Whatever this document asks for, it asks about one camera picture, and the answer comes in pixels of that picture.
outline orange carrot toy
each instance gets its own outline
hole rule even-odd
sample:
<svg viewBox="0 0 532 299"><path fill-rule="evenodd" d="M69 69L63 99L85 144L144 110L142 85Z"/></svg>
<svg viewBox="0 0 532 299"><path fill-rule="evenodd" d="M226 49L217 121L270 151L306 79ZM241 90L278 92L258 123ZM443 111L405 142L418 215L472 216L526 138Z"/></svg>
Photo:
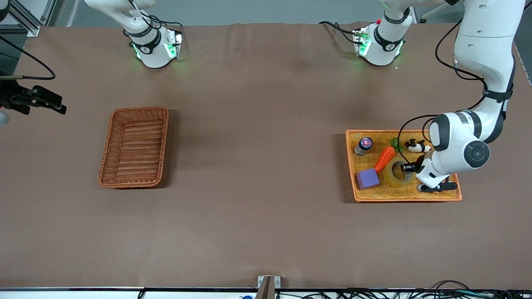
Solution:
<svg viewBox="0 0 532 299"><path fill-rule="evenodd" d="M390 162L394 157L395 148L393 148L392 146L386 147L380 154L379 161L377 161L377 164L375 164L375 172L381 172L384 167L386 167L386 164L388 164L388 162Z"/></svg>

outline purple foam cube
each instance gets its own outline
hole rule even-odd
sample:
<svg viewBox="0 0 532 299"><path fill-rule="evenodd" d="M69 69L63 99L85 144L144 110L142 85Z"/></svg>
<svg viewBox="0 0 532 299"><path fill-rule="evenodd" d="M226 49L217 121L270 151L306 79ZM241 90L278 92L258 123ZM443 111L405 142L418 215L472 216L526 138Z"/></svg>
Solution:
<svg viewBox="0 0 532 299"><path fill-rule="evenodd" d="M380 183L379 177L377 177L377 172L375 171L375 168L370 168L368 170L364 170L364 171L357 173L356 182L358 183L360 190L371 188Z"/></svg>

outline yellow wicker tray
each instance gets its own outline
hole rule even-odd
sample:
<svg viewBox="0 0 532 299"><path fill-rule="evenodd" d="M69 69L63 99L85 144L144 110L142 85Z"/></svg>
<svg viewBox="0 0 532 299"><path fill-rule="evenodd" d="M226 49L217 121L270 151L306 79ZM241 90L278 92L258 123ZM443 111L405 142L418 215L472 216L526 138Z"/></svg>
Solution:
<svg viewBox="0 0 532 299"><path fill-rule="evenodd" d="M345 139L347 142L347 159L349 162L349 171L351 173L351 183L353 184L353 193L357 202L449 202L461 201L462 193L460 191L460 183L455 174L450 176L450 181L458 184L458 189L452 191L443 191L441 193L422 193L416 187L420 182L416 180L402 188L395 188L384 182L382 173L379 173L379 180L381 183L378 186L359 190L356 186L355 175L357 172L372 168L379 160L383 149L390 145L392 138L397 137L398 130L347 130L345 131ZM354 149L358 141L363 137L370 137L373 140L372 148L364 156L357 156ZM401 144L408 141L410 138L416 140L423 139L421 130L403 130L401 133ZM402 150L405 157L411 162L417 160L420 153L411 153Z"/></svg>

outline gray floor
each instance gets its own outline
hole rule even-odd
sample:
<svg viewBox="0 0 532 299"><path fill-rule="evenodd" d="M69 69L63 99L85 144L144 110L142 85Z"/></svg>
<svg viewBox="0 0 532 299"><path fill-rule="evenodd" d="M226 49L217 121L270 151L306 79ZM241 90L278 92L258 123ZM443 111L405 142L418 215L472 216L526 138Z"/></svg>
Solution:
<svg viewBox="0 0 532 299"><path fill-rule="evenodd" d="M418 18L433 7L418 7ZM116 27L118 24L107 15L91 9L84 0L63 0L58 8L56 26ZM374 21L381 18L383 9L377 0L160 0L147 10L161 20L179 21L185 26L214 26L233 23L318 23L332 21L352 23ZM457 22L463 16L463 4L438 12L428 23ZM6 35L19 46L26 38ZM524 65L532 69L532 9L523 14L515 38ZM0 53L20 54L7 45L0 44ZM13 72L16 60L0 56L0 66Z"/></svg>

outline green led light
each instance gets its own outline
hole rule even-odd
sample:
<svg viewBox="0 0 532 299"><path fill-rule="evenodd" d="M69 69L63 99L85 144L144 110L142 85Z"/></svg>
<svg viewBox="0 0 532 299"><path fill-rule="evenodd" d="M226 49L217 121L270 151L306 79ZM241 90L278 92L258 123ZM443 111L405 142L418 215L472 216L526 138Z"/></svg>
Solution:
<svg viewBox="0 0 532 299"><path fill-rule="evenodd" d="M398 46L397 46L397 52L395 52L395 56L399 55L399 52L401 51L401 46L403 45L403 42L401 42Z"/></svg>
<svg viewBox="0 0 532 299"><path fill-rule="evenodd" d="M368 38L366 39L365 43L360 46L360 55L366 56L368 53L368 49L371 46L371 40Z"/></svg>
<svg viewBox="0 0 532 299"><path fill-rule="evenodd" d="M140 58L140 54L138 53L138 50L137 50L137 47L135 46L135 44L133 44L133 49L135 49L135 53L137 53L137 58L138 59L142 59L142 58Z"/></svg>
<svg viewBox="0 0 532 299"><path fill-rule="evenodd" d="M168 45L168 44L164 44L164 48L167 50L168 52L168 56L170 58L174 58L176 57L176 47L174 47L173 45Z"/></svg>

